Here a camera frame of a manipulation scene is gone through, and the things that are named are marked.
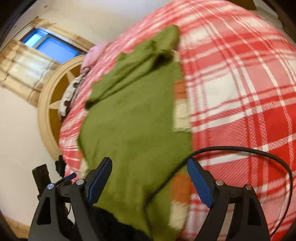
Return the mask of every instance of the beige curtain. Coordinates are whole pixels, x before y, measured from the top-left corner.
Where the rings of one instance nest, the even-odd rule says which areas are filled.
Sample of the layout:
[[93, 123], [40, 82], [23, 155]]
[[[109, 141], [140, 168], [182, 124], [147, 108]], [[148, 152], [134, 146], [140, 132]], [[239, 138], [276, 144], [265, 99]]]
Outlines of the beige curtain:
[[11, 40], [0, 53], [0, 86], [37, 106], [44, 81], [59, 65], [36, 49]]
[[30, 26], [32, 26], [33, 28], [45, 29], [47, 32], [55, 35], [56, 37], [66, 41], [69, 44], [72, 44], [73, 46], [85, 52], [88, 52], [93, 46], [95, 46], [95, 44], [86, 40], [85, 38], [67, 32], [66, 30], [60, 28], [56, 23], [50, 23], [47, 20], [39, 17], [35, 18], [30, 23]]

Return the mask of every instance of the plaid bedspread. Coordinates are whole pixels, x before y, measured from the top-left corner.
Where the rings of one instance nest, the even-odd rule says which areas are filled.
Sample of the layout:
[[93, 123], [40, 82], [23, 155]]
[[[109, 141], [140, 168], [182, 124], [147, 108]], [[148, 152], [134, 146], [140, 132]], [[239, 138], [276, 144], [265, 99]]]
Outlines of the plaid bedspread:
[[[222, 0], [175, 0], [104, 48], [61, 128], [59, 146], [67, 163], [66, 175], [80, 174], [76, 140], [87, 114], [84, 104], [92, 83], [111, 70], [120, 52], [131, 52], [135, 45], [170, 24], [178, 25], [181, 31], [178, 51], [191, 106], [194, 149], [216, 145], [256, 148], [281, 157], [295, 177], [295, 48], [259, 17]], [[275, 228], [289, 190], [283, 168], [245, 153], [204, 155], [200, 163], [228, 185], [251, 184], [270, 232]], [[193, 240], [207, 213], [193, 188], [182, 237]], [[272, 240], [280, 240], [295, 218], [294, 193], [289, 212]]]

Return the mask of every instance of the green fabric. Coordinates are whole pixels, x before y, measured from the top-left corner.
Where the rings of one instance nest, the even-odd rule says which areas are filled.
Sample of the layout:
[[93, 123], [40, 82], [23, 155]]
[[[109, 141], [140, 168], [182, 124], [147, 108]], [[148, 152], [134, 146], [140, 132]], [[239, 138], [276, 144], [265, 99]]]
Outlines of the green fabric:
[[[172, 25], [122, 53], [115, 67], [93, 85], [78, 137], [90, 169], [108, 156], [111, 176], [98, 206], [127, 225], [148, 233], [143, 203], [191, 152], [191, 135], [173, 132], [173, 83], [182, 78], [172, 59], [179, 29]], [[168, 226], [170, 187], [148, 207], [155, 241], [175, 240]]]

